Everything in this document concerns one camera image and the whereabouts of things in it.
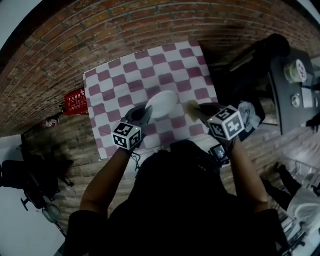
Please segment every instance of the pink and white checkered cloth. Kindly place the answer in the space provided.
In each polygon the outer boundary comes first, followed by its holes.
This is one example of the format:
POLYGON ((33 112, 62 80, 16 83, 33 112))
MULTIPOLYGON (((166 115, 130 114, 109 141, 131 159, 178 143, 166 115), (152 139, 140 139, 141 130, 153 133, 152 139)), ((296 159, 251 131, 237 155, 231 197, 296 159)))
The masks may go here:
POLYGON ((196 41, 140 51, 98 66, 83 74, 92 130, 101 159, 117 150, 111 130, 135 106, 146 104, 162 91, 176 92, 176 109, 151 119, 140 147, 152 149, 208 132, 193 122, 182 104, 218 102, 203 52, 196 41))

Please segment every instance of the desk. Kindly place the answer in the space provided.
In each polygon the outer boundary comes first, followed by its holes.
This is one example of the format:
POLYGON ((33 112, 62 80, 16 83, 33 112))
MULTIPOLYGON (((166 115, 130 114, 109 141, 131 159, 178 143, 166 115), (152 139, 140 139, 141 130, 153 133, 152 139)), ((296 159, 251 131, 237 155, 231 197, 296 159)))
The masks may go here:
POLYGON ((111 130, 132 108, 154 95, 173 91, 178 95, 174 111, 151 119, 139 150, 150 150, 208 133, 200 120, 193 122, 183 104, 217 102, 204 54, 196 41, 130 54, 98 66, 83 75, 93 135, 101 159, 117 150, 111 130))
MULTIPOLYGON (((268 75, 277 112, 278 124, 282 135, 300 127, 301 124, 304 124, 320 113, 320 106, 316 107, 314 101, 312 108, 304 108, 301 84, 289 83, 285 77, 283 71, 284 66, 296 59, 300 59, 303 62, 307 73, 314 75, 314 69, 309 55, 306 52, 293 48, 288 57, 277 57, 271 62, 268 75), (301 99, 301 104, 298 108, 291 104, 291 98, 295 94, 299 94, 301 99)), ((312 92, 313 100, 315 100, 316 97, 320 102, 319 94, 312 92)))

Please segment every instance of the black chair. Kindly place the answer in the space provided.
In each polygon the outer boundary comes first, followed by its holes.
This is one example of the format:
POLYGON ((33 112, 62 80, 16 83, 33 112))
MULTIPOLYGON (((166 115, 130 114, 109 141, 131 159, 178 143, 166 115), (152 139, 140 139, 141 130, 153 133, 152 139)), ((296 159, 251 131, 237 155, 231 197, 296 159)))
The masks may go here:
POLYGON ((28 211, 26 204, 31 202, 35 208, 43 209, 47 207, 45 197, 54 201, 54 197, 59 190, 58 178, 61 178, 68 186, 74 184, 68 182, 66 177, 58 168, 65 168, 72 165, 73 161, 63 162, 45 161, 40 156, 34 155, 28 161, 4 161, 0 168, 0 187, 23 190, 26 200, 21 202, 28 211))

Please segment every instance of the hand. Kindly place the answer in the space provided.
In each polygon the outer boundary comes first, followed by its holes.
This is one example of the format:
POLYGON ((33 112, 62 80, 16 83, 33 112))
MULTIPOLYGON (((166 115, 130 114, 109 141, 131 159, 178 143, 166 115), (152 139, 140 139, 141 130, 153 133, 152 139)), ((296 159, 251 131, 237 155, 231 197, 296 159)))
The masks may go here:
MULTIPOLYGON (((200 104, 200 111, 203 114, 203 116, 200 118, 201 121, 208 126, 208 119, 213 117, 214 115, 216 115, 219 111, 223 110, 225 108, 225 106, 220 105, 219 103, 204 103, 204 104, 200 104)), ((235 146, 237 137, 233 138, 232 140, 226 140, 226 139, 222 139, 222 138, 218 138, 215 137, 211 130, 209 130, 208 133, 210 136, 212 136, 213 138, 215 138, 225 149, 227 154, 230 154, 232 149, 235 146)))
POLYGON ((151 106, 146 109, 146 105, 140 105, 140 106, 136 106, 133 109, 129 110, 129 112, 121 120, 122 122, 125 122, 129 125, 141 128, 140 141, 135 146, 133 146, 130 150, 127 150, 128 153, 132 154, 132 152, 135 149, 138 149, 141 146, 144 138, 146 137, 146 135, 143 134, 144 127, 148 125, 150 118, 151 118, 151 114, 152 114, 152 107, 151 106))

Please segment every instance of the black desk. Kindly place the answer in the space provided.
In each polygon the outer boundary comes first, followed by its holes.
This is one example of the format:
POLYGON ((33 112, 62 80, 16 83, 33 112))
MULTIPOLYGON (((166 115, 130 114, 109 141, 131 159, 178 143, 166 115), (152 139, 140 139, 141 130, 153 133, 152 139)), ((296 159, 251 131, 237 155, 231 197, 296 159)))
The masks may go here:
POLYGON ((301 84, 289 83, 285 77, 284 66, 296 59, 300 59, 303 62, 307 73, 314 75, 314 68, 309 55, 306 52, 293 48, 291 48, 291 54, 288 57, 277 57, 270 65, 269 80, 282 135, 300 127, 320 113, 320 106, 316 107, 314 101, 315 97, 317 97, 320 105, 320 95, 312 92, 313 107, 304 108, 301 84), (298 108, 291 104, 292 96, 295 94, 300 95, 301 103, 298 108))

